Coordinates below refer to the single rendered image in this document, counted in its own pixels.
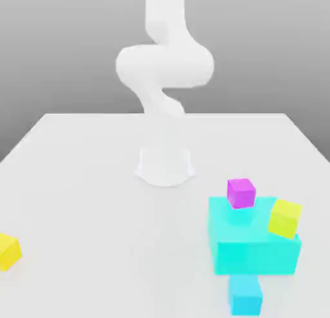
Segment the small light blue cube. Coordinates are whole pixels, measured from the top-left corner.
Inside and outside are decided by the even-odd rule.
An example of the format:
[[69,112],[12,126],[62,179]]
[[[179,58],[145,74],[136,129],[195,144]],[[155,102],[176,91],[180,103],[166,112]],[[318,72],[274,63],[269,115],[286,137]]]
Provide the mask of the small light blue cube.
[[258,276],[230,276],[228,280],[228,302],[232,315],[260,315],[263,293]]

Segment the large cyan box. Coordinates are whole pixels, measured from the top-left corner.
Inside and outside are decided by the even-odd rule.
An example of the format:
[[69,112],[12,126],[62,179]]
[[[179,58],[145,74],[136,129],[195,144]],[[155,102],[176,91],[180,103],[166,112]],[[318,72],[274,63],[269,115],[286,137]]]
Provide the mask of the large cyan box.
[[208,238],[216,275],[293,275],[302,247],[268,231],[276,198],[262,196],[250,208],[234,209],[223,196],[208,200]]

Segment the small magenta cube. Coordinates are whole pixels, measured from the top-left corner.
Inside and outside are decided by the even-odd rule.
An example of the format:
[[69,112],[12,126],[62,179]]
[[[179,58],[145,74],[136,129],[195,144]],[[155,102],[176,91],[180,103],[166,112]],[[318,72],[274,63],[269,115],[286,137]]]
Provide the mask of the small magenta cube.
[[248,178],[230,179],[227,186],[227,199],[234,209],[254,206],[255,186]]

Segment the small lime yellow cube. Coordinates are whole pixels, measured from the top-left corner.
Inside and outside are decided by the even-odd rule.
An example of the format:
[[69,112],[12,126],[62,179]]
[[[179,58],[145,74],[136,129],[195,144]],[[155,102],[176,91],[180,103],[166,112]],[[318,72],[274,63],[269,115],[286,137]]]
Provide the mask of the small lime yellow cube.
[[277,199],[271,209],[268,231],[287,239],[294,239],[302,213],[302,205]]

